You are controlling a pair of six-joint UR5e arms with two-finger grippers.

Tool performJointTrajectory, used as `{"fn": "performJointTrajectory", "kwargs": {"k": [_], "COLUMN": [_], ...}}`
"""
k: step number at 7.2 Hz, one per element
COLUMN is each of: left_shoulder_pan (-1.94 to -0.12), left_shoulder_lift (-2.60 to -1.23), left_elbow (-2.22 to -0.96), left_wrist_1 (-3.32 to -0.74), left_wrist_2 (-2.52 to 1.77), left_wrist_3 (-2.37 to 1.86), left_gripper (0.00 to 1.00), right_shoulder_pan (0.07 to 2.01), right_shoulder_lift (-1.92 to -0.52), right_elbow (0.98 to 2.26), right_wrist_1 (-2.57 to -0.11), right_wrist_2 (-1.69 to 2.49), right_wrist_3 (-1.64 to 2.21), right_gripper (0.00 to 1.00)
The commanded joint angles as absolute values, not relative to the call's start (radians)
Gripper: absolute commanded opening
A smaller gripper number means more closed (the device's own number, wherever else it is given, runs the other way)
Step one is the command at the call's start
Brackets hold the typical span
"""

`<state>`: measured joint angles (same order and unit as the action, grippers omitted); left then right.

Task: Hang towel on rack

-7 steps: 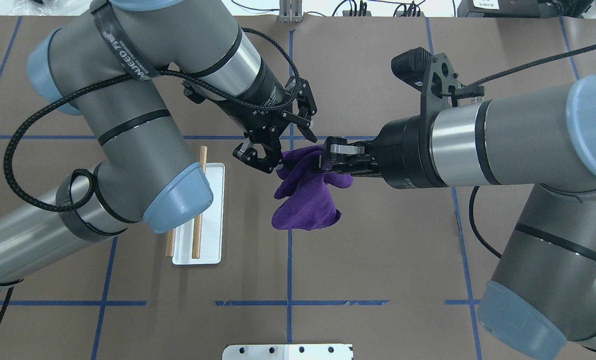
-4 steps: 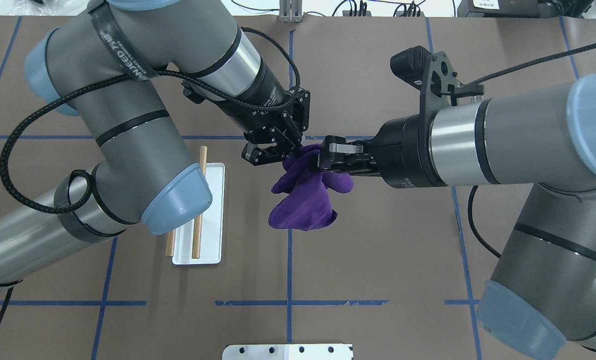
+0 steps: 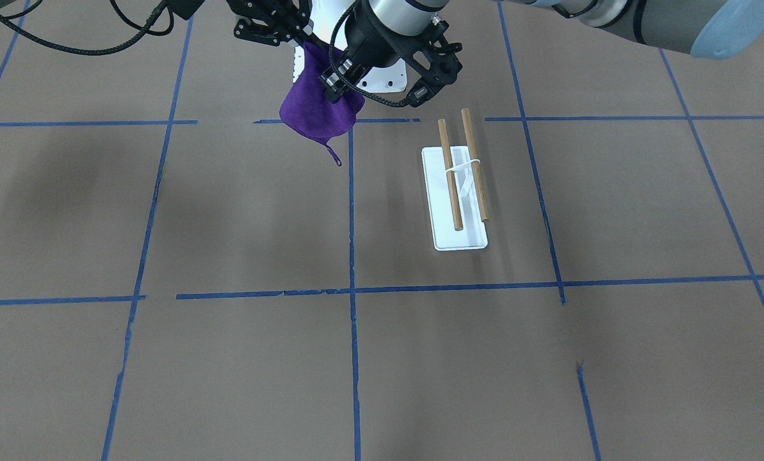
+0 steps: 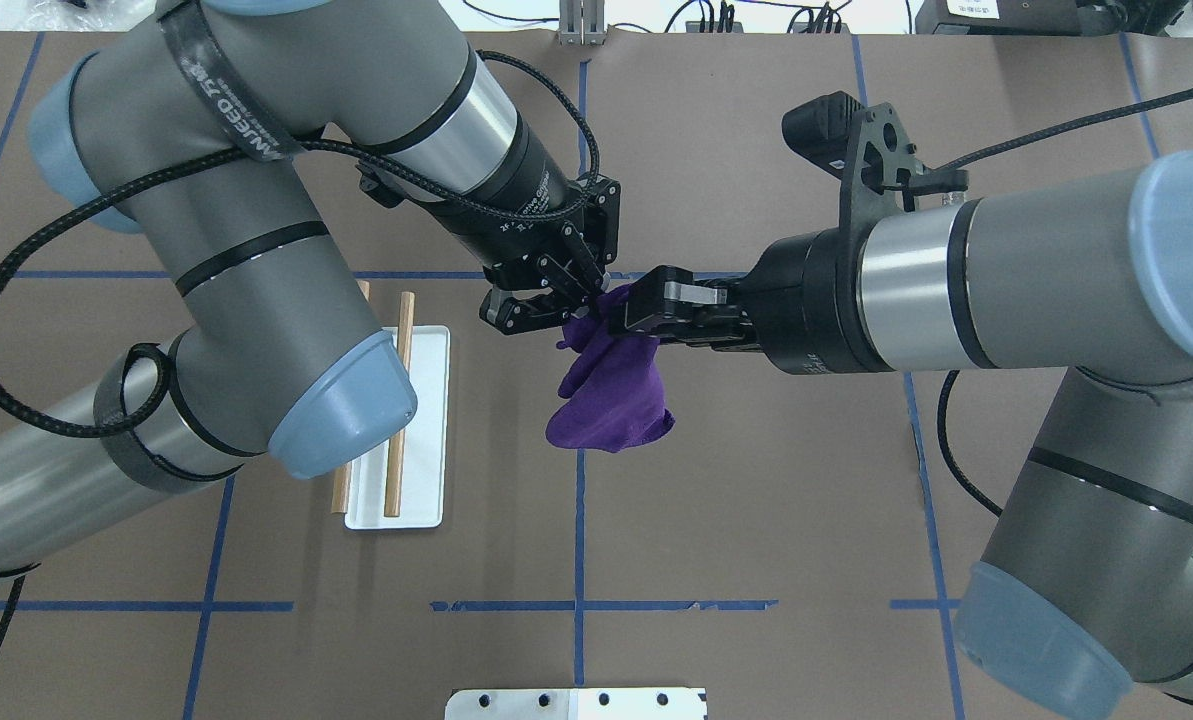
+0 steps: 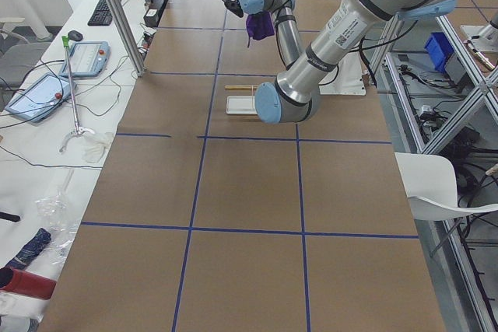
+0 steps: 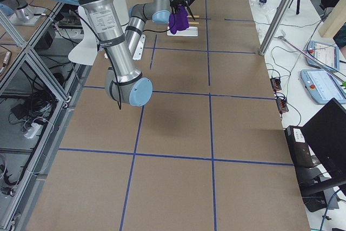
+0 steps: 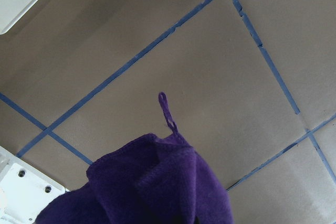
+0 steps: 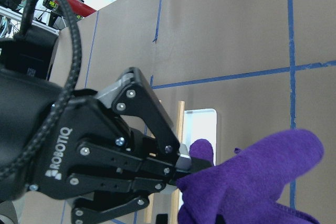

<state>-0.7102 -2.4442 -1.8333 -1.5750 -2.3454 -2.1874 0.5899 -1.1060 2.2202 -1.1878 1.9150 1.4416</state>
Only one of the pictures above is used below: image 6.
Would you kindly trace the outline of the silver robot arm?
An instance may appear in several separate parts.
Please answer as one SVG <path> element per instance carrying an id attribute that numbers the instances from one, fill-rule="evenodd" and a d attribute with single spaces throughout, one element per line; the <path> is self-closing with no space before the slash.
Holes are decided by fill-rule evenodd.
<path id="1" fill-rule="evenodd" d="M 108 69 L 105 90 L 118 105 L 127 103 L 134 107 L 145 105 L 152 95 L 152 83 L 142 76 L 135 66 L 133 55 L 146 21 L 156 24 L 169 23 L 170 10 L 182 5 L 189 6 L 194 0 L 153 0 L 138 4 L 130 11 L 129 23 L 122 29 L 114 0 L 56 0 L 79 5 L 85 12 L 92 28 L 105 50 L 111 67 Z"/>

